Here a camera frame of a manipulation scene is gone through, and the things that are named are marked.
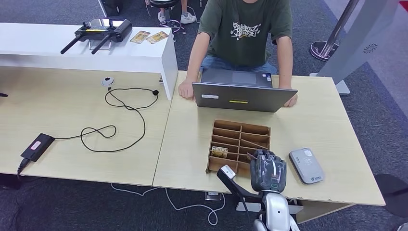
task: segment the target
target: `wooden table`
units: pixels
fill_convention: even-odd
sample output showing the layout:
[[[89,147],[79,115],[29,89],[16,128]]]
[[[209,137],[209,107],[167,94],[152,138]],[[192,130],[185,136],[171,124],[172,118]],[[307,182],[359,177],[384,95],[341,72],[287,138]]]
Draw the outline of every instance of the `wooden table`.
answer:
[[[185,72],[179,72],[178,84]],[[215,173],[205,172],[215,119],[271,127],[271,149],[288,163],[283,195],[298,199],[305,222],[354,204],[384,205],[371,169],[331,78],[293,77],[299,100],[277,113],[198,108],[175,91],[153,185],[198,191],[227,192]],[[290,151],[309,147],[326,179],[305,185],[290,164]],[[252,191],[247,178],[235,181]]]
[[[94,149],[117,149],[130,145],[143,133],[142,119],[136,112],[109,106],[105,77],[114,77],[115,88],[158,89],[159,100],[141,110],[146,135],[133,147],[117,153],[88,151],[80,139],[54,141],[44,155],[30,163],[23,175],[76,180],[151,185],[166,126],[170,102],[159,74],[79,71],[21,67],[0,67],[0,172],[16,174],[20,154],[40,133],[53,137],[79,135],[85,127],[117,127],[117,135],[104,139],[98,134],[84,138]],[[133,106],[149,105],[152,93],[141,90],[115,91]],[[111,97],[108,100],[117,103]]]

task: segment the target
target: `cardboard organizer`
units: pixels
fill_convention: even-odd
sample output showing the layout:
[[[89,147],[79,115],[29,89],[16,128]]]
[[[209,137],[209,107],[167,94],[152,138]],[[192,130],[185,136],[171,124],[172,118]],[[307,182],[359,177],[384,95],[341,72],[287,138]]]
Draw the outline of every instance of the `cardboard organizer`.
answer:
[[[228,148],[227,157],[212,156],[211,149],[213,146]],[[215,120],[206,172],[218,171],[222,166],[228,165],[237,176],[250,177],[250,159],[247,153],[253,154],[257,149],[269,150],[269,146],[269,127]]]

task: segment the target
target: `white sneaker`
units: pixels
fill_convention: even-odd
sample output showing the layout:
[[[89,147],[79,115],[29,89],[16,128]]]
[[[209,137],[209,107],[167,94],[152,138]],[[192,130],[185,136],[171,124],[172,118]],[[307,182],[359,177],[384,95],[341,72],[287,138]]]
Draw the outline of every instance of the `white sneaker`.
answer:
[[[162,15],[159,11],[159,13],[157,13],[157,19],[159,19],[160,22],[163,22],[166,20],[166,17]]]
[[[195,22],[196,17],[193,16],[191,13],[187,13],[187,14],[188,14],[187,17],[184,16],[183,14],[181,15],[180,22],[181,22],[182,24],[189,24],[189,23]]]

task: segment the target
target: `joystick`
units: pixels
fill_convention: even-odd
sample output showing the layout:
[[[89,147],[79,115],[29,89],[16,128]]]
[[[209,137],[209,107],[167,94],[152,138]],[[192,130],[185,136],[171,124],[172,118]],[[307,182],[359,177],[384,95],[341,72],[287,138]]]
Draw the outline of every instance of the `joystick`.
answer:
[[[107,28],[107,30],[112,31],[115,29],[116,29],[116,26],[114,26],[113,22],[109,20],[109,27]]]
[[[82,27],[81,27],[81,30],[87,30],[87,29],[89,29],[90,28],[90,26],[89,25],[87,25],[85,22],[82,22]]]

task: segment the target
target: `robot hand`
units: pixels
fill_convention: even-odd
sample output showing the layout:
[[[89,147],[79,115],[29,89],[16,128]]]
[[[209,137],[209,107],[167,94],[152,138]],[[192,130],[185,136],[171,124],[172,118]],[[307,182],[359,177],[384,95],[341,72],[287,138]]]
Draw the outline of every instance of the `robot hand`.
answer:
[[[251,186],[257,191],[281,193],[286,187],[286,162],[272,151],[258,149],[250,163]]]

